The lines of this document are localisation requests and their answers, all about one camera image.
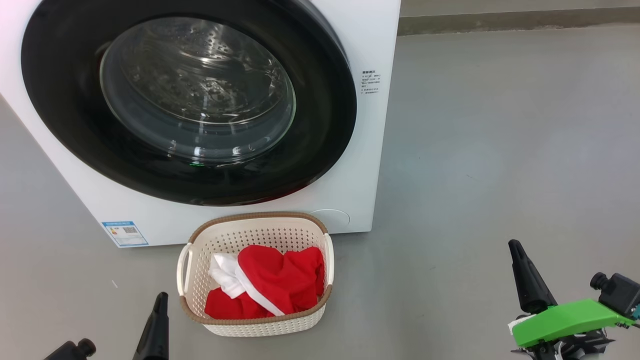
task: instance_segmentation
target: washing machine door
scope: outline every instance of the washing machine door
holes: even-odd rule
[[[355,125],[344,51],[306,0],[45,0],[22,73],[79,159],[189,204],[295,192],[335,164]]]

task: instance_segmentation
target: laundry basket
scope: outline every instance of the laundry basket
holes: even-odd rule
[[[209,275],[211,254],[237,254],[249,245],[274,247],[284,253],[317,247],[324,257],[324,293],[313,308],[283,316],[217,320],[204,313],[209,292],[220,287]],[[221,336],[270,336],[313,327],[324,314],[333,284],[333,244],[326,227],[304,213],[253,213],[211,220],[191,235],[178,259],[180,304],[193,321]]]

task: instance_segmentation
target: round glass window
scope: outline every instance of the round glass window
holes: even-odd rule
[[[229,26],[188,17],[122,33],[102,58],[100,85],[131,132],[193,164],[266,152],[296,111],[291,80],[266,48]]]

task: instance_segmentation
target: white basket handle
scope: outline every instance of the white basket handle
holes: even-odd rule
[[[326,275],[326,282],[327,285],[333,285],[333,242],[329,234],[324,234],[324,240],[326,241],[326,258],[330,260],[327,266],[328,274]]]
[[[187,292],[187,288],[185,288],[185,284],[189,284],[189,273],[191,273],[191,251],[189,248],[191,247],[191,243],[187,243],[180,251],[180,257],[178,258],[178,269],[175,271],[175,280],[178,284],[178,294],[180,296],[184,296],[184,293]],[[184,271],[184,260],[189,254],[189,262],[187,263],[187,277],[185,279],[183,271]]]

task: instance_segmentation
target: washing machine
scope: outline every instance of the washing machine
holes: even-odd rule
[[[400,0],[0,4],[0,94],[118,247],[371,230]]]

